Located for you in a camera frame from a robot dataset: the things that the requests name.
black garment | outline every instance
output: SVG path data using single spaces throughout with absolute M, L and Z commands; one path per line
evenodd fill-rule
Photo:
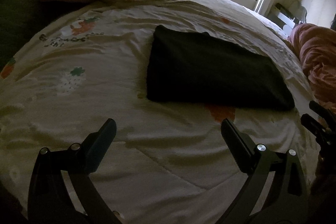
M 294 99 L 271 58 L 208 33 L 156 27 L 147 98 L 290 110 Z

white bed sheet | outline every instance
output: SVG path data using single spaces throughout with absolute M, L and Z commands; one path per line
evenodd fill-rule
M 269 56 L 293 94 L 289 112 L 146 99 L 146 69 L 157 25 L 209 32 Z M 118 0 L 66 15 L 36 34 L 0 79 L 0 176 L 26 208 L 40 148 L 68 148 L 113 118 L 117 135 L 91 179 L 128 223 L 214 223 L 246 175 L 220 134 L 232 117 L 256 143 L 297 151 L 307 184 L 318 146 L 300 125 L 314 97 L 295 55 L 229 0 Z M 76 208 L 82 210 L 70 188 Z

pink blanket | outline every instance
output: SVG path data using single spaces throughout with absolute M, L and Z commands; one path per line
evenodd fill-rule
M 295 27 L 288 40 L 315 97 L 336 113 L 336 31 L 305 23 Z

seam on bed sheet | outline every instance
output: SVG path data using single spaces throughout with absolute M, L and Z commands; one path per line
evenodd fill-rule
M 205 191 L 210 190 L 210 189 L 213 188 L 213 187 L 211 187 L 210 189 L 207 189 L 207 188 L 201 187 L 201 186 L 199 186 L 199 185 L 196 185 L 196 184 L 194 184 L 194 183 L 192 183 L 192 182 L 190 182 L 190 181 L 187 181 L 187 180 L 184 179 L 184 178 L 181 178 L 180 176 L 174 174 L 174 173 L 173 173 L 171 170 L 169 170 L 168 168 L 162 166 L 158 161 L 156 161 L 156 160 L 155 160 L 154 158 L 152 158 L 151 156 L 147 155 L 145 152 L 141 151 L 139 148 L 136 148 L 136 147 L 134 147 L 134 148 L 135 148 L 136 150 L 138 150 L 139 152 L 141 152 L 142 154 L 144 154 L 144 155 L 145 155 L 146 157 L 148 157 L 150 160 L 152 160 L 152 161 L 154 161 L 155 163 L 157 163 L 161 168 L 163 168 L 164 170 L 166 170 L 167 172 L 169 172 L 171 175 L 174 175 L 175 177 L 178 177 L 179 179 L 181 179 L 181 180 L 183 180 L 183 181 L 189 183 L 190 185 L 193 185 L 193 186 L 195 186 L 195 187 L 197 187 L 197 188 L 199 188 L 199 189 L 201 189 L 201 190 L 205 190 Z

metal screw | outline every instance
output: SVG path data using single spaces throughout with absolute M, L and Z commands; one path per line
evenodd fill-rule
M 295 155 L 296 155 L 296 152 L 295 152 L 295 150 L 293 150 L 293 149 L 290 149 L 288 152 L 289 152 L 292 156 L 295 156 Z
M 80 147 L 81 147 L 81 145 L 79 143 L 73 143 L 70 146 L 71 150 L 74 150 L 74 151 L 78 150 Z
M 45 153 L 47 153 L 48 152 L 48 148 L 46 148 L 46 147 L 43 147 L 41 150 L 40 150 L 40 154 L 41 155 L 44 155 Z
M 264 146 L 263 144 L 258 144 L 258 145 L 257 145 L 257 148 L 258 148 L 258 150 L 260 150 L 260 151 L 265 151 L 265 150 L 266 150 L 266 146 Z

